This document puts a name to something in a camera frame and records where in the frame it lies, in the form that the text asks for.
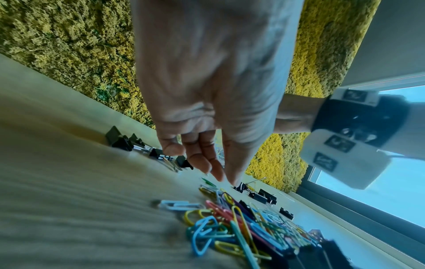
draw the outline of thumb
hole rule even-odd
[[[251,159],[261,144],[238,143],[231,140],[224,130],[222,131],[224,149],[224,172],[227,180],[233,186],[238,186]]]

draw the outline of person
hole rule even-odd
[[[296,0],[131,1],[138,84],[167,155],[186,153],[195,168],[238,185],[275,122],[278,132],[285,123],[301,127],[279,105],[302,6]],[[214,150],[216,129],[222,129],[224,169]]]

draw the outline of white paper clip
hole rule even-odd
[[[205,206],[200,203],[189,203],[189,201],[169,201],[169,200],[161,200],[158,207],[172,210],[172,211],[189,211],[189,210],[196,210],[196,209],[205,209]]]

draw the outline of sky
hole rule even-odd
[[[425,86],[382,93],[403,95],[409,102],[425,102]],[[323,171],[316,183],[425,227],[425,161],[393,158],[366,190],[351,189]]]

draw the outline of white tag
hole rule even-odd
[[[377,106],[379,103],[378,91],[336,89],[331,100],[341,100],[356,104]]]
[[[304,140],[300,156],[354,189],[367,188],[390,163],[377,148],[324,129]]]

